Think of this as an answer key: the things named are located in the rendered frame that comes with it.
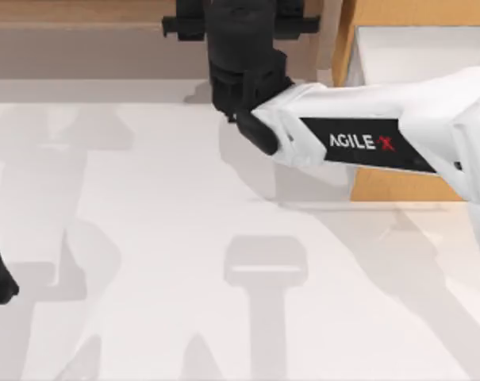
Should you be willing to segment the wooden box with white inside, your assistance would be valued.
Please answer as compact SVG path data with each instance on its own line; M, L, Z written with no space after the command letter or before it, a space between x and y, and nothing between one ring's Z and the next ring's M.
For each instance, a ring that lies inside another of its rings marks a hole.
M450 128L480 109L480 0L342 0L335 42L334 85L367 95L432 164L450 165Z

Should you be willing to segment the wooden cupboard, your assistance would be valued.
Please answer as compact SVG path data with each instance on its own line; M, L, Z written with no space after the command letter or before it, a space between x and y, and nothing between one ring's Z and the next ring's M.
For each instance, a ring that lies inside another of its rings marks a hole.
M0 79L202 79L204 42L164 36L176 0L0 0Z

